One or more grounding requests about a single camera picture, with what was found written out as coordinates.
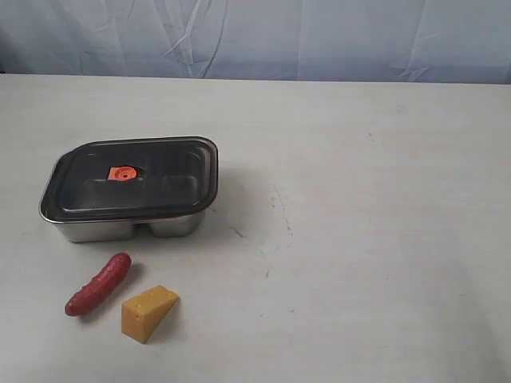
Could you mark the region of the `red toy sausage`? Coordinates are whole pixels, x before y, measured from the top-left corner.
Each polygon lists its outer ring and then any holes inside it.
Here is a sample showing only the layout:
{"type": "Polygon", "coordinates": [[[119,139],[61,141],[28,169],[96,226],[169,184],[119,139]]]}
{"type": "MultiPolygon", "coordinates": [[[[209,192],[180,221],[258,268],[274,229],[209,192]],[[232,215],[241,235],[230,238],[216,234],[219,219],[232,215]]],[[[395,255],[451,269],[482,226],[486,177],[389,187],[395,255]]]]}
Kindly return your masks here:
{"type": "Polygon", "coordinates": [[[65,314],[77,317],[95,310],[121,284],[131,263],[132,260],[128,254],[115,254],[99,273],[65,304],[65,314]]]}

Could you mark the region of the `yellow toy cheese wedge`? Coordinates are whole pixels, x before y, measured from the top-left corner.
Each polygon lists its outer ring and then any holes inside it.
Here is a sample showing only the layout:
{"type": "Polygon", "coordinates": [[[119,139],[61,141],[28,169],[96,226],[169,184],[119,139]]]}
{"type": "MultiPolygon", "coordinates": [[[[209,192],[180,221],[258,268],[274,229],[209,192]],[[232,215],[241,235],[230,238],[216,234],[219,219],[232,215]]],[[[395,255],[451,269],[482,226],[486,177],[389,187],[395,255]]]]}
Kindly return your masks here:
{"type": "Polygon", "coordinates": [[[180,296],[164,286],[155,286],[121,305],[121,332],[145,344],[180,296]]]}

